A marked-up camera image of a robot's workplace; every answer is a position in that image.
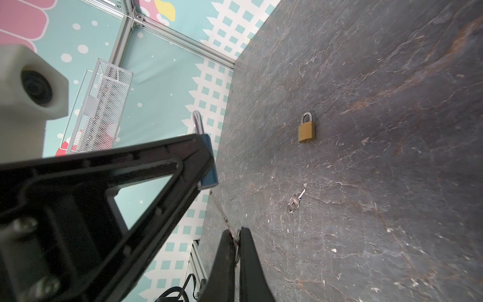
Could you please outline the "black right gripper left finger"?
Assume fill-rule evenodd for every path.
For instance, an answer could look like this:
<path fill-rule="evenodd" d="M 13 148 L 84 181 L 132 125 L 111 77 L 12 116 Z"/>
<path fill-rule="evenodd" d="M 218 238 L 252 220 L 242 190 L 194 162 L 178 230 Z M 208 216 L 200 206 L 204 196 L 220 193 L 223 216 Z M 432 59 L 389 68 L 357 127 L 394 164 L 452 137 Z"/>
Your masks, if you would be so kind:
<path fill-rule="evenodd" d="M 233 237 L 229 230 L 225 230 L 221 235 L 210 276 L 198 301 L 235 301 L 235 256 Z"/>

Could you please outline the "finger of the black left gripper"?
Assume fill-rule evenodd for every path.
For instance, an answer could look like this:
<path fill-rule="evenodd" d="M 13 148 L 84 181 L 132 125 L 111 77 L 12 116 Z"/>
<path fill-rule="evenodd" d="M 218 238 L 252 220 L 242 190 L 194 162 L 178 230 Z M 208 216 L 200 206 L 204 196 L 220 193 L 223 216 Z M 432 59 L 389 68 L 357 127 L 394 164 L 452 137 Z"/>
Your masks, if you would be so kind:
<path fill-rule="evenodd" d="M 1 300 L 121 301 L 199 195 L 196 134 L 1 165 Z"/>

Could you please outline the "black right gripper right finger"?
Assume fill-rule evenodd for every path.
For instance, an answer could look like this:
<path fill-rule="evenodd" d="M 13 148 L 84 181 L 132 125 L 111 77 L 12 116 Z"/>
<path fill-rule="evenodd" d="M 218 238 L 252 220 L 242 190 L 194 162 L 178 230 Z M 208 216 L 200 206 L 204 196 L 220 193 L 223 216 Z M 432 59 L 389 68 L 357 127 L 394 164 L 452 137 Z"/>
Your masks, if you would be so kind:
<path fill-rule="evenodd" d="M 269 288 L 250 229 L 242 227 L 239 235 L 241 302 L 270 301 L 275 298 Z"/>

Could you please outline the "blue padlock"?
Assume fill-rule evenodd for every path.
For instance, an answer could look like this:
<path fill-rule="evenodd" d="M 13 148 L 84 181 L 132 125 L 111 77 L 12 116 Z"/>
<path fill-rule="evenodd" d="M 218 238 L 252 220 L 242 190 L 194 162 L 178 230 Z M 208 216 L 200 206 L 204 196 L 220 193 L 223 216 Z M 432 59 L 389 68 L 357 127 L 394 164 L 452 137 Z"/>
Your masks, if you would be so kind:
<path fill-rule="evenodd" d="M 217 185 L 219 185 L 218 173 L 216 170 L 215 157 L 213 152 L 213 146 L 211 143 L 211 138 L 207 133 L 205 133 L 203 119 L 202 119 L 201 113 L 198 110 L 195 110 L 192 112 L 192 121 L 194 125 L 194 132 L 203 142 L 203 150 L 207 154 L 210 154 L 210 161 L 211 161 L 210 167 L 207 169 L 206 174 L 198 183 L 198 189 L 200 191 L 210 190 L 213 187 L 216 187 Z"/>

